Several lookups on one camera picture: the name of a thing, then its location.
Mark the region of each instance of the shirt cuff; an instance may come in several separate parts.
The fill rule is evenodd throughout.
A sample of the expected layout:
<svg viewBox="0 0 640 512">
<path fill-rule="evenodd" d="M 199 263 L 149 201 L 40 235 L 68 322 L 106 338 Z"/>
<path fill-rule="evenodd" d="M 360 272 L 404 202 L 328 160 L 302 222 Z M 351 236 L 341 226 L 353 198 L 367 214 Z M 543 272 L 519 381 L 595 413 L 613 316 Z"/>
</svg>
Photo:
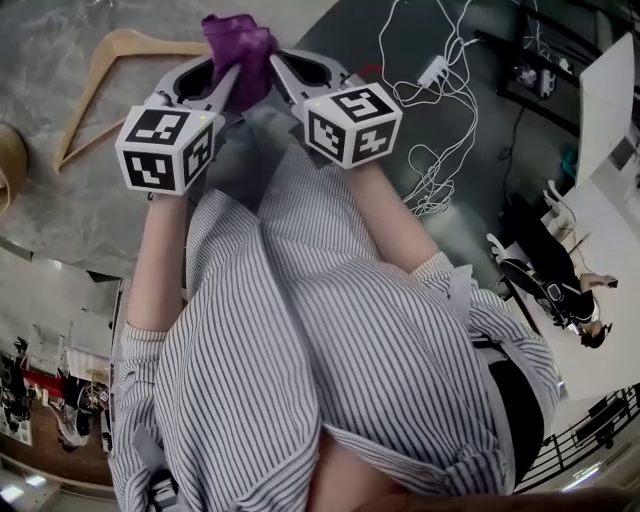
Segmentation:
<svg viewBox="0 0 640 512">
<path fill-rule="evenodd" d="M 449 258 L 447 258 L 447 255 L 440 251 L 411 272 L 411 277 L 417 281 L 425 281 L 435 272 L 442 270 L 445 272 L 451 272 L 453 270 L 453 265 L 449 261 Z"/>
<path fill-rule="evenodd" d="M 159 356 L 167 337 L 165 331 L 146 331 L 126 323 L 122 330 L 123 359 Z"/>
</svg>

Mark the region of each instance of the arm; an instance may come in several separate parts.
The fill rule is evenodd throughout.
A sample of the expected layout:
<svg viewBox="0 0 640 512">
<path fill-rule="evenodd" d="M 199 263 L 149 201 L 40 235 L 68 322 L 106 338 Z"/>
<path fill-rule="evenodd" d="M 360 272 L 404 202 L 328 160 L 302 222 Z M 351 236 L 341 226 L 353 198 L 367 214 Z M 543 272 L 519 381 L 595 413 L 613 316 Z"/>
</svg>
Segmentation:
<svg viewBox="0 0 640 512">
<path fill-rule="evenodd" d="M 378 165 L 365 164 L 345 173 L 347 187 L 384 261 L 410 273 L 439 252 Z"/>
<path fill-rule="evenodd" d="M 149 206 L 133 278 L 122 357 L 116 367 L 113 450 L 109 466 L 122 510 L 145 510 L 151 474 L 133 447 L 138 428 L 160 442 L 154 387 L 167 331 L 182 311 L 187 198 L 160 196 Z"/>
<path fill-rule="evenodd" d="M 129 298 L 132 326 L 168 331 L 180 316 L 186 224 L 186 196 L 156 196 L 151 202 Z"/>
<path fill-rule="evenodd" d="M 424 286 L 448 295 L 454 271 L 448 258 L 439 253 L 412 272 L 411 276 Z M 514 345 L 518 349 L 521 359 L 526 363 L 525 366 L 537 382 L 545 425 L 550 425 L 560 398 L 557 387 L 560 379 L 551 350 L 540 336 L 515 317 L 500 297 L 489 290 L 479 288 L 473 279 L 470 286 L 466 328 L 471 334 L 471 339 L 476 339 L 479 335 L 488 336 L 495 342 Z"/>
<path fill-rule="evenodd" d="M 596 286 L 611 286 L 617 279 L 613 276 L 601 276 L 598 274 L 582 274 L 580 276 L 580 291 L 588 292 Z"/>
</svg>

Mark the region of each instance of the window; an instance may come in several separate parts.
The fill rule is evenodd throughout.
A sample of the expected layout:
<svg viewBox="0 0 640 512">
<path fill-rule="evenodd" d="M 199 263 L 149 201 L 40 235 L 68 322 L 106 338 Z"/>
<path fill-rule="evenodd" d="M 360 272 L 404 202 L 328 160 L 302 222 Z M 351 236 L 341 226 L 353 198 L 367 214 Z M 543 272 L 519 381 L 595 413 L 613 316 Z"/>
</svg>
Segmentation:
<svg viewBox="0 0 640 512">
<path fill-rule="evenodd" d="M 2 492 L 0 492 L 2 499 L 7 503 L 13 503 L 23 494 L 24 494 L 24 491 L 22 489 L 19 489 L 15 485 L 10 485 L 9 487 L 5 487 L 4 489 L 2 489 Z"/>
</svg>

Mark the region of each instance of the power strip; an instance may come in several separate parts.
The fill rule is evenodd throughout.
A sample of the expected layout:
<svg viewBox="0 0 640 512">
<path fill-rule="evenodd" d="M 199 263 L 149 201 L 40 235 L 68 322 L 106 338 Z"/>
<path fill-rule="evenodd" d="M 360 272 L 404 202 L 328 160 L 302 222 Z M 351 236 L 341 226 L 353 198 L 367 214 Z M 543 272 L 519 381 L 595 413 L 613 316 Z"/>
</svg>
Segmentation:
<svg viewBox="0 0 640 512">
<path fill-rule="evenodd" d="M 431 61 L 431 64 L 427 66 L 424 73 L 420 75 L 418 83 L 425 89 L 428 89 L 433 82 L 444 76 L 448 70 L 447 59 L 445 59 L 443 55 L 438 55 Z"/>
</svg>

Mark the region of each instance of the sleeve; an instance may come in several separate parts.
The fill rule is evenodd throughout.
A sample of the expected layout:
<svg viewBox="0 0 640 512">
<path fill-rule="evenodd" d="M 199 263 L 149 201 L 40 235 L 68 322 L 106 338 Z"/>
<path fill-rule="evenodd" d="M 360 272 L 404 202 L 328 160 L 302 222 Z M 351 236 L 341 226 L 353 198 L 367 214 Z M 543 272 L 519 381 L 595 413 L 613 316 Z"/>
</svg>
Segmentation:
<svg viewBox="0 0 640 512">
<path fill-rule="evenodd" d="M 122 332 L 122 358 L 116 362 L 119 393 L 114 404 L 115 429 L 109 467 L 121 510 L 146 510 L 151 477 L 133 448 L 133 436 L 144 425 L 156 443 L 161 436 L 156 423 L 153 390 L 166 332 L 136 329 L 127 324 Z"/>
<path fill-rule="evenodd" d="M 425 286 L 438 290 L 447 296 L 454 267 L 447 256 L 439 252 L 420 265 L 411 276 Z M 496 294 L 478 287 L 471 280 L 468 329 L 484 334 L 495 340 L 513 343 L 538 376 L 548 399 L 549 408 L 555 409 L 559 399 L 560 382 L 551 349 L 543 338 L 535 334 L 529 326 L 522 324 L 509 306 Z"/>
</svg>

